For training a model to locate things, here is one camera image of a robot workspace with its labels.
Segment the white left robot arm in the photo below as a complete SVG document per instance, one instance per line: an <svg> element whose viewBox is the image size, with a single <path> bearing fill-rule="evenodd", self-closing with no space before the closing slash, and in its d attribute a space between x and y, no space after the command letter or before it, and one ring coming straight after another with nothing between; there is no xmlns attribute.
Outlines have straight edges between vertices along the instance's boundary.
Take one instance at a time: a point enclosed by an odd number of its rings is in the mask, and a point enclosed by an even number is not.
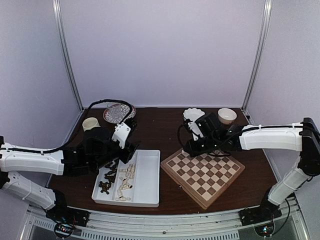
<svg viewBox="0 0 320 240"><path fill-rule="evenodd" d="M64 145L56 149L19 148L2 140L0 188L52 212L61 222L67 222L72 218L72 211L65 195L42 187L18 172L78 177L97 172L115 160L127 163L137 149L137 144L128 142L131 132L128 126L114 133L103 127L94 127L84 132L77 146Z"/></svg>

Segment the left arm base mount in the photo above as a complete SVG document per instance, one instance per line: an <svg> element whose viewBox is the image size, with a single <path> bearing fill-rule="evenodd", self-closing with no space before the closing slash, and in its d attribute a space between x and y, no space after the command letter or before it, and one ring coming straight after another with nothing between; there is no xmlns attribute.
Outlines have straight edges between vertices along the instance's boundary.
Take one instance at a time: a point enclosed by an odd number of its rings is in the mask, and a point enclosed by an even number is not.
<svg viewBox="0 0 320 240"><path fill-rule="evenodd" d="M62 223L70 225L71 227L86 227L90 213L86 210L80 210L75 208L67 208L63 210L45 210L46 217L53 220L56 223Z"/></svg>

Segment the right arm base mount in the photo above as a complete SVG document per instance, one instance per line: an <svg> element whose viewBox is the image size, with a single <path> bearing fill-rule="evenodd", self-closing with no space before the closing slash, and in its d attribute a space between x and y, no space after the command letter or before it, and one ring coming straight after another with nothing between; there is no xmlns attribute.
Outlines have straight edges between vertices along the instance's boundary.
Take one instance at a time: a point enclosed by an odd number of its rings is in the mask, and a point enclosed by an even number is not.
<svg viewBox="0 0 320 240"><path fill-rule="evenodd" d="M238 212L241 225L248 226L262 222L272 221L274 218L282 216L282 212L279 209L270 210L266 208L254 207L245 208Z"/></svg>

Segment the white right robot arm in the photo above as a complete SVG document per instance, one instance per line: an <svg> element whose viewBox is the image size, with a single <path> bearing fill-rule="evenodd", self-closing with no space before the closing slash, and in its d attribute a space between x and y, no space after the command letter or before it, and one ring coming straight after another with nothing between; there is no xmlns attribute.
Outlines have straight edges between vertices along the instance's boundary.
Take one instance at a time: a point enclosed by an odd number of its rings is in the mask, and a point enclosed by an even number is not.
<svg viewBox="0 0 320 240"><path fill-rule="evenodd" d="M183 150L192 157L215 151L229 153L255 149L299 153L291 170L266 192L257 208L256 216L261 221L268 220L289 195L320 174L320 133L309 117L285 125L235 124L225 129L213 112L188 108L182 116L183 127L193 135Z"/></svg>

